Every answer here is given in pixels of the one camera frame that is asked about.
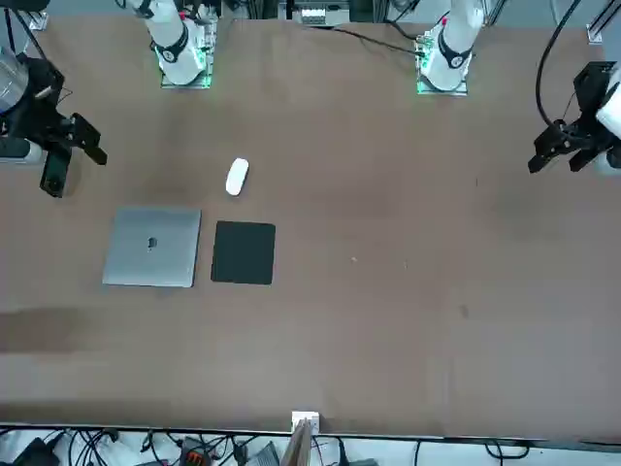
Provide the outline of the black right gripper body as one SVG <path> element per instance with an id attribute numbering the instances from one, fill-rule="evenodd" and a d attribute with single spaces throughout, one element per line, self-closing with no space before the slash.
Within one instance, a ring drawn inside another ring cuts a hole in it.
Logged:
<path id="1" fill-rule="evenodd" d="M 69 148 L 66 117 L 57 111 L 63 74 L 43 58 L 16 58 L 10 70 L 21 94 L 8 108 L 8 149 L 29 150 L 30 145 L 42 150 Z"/>

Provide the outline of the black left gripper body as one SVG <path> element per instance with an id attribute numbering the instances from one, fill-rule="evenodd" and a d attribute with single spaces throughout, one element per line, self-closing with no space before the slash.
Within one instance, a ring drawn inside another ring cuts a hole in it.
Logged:
<path id="1" fill-rule="evenodd" d="M 617 63 L 591 61 L 573 80 L 580 115 L 567 125 L 575 146 L 598 146 L 617 137 Z"/>

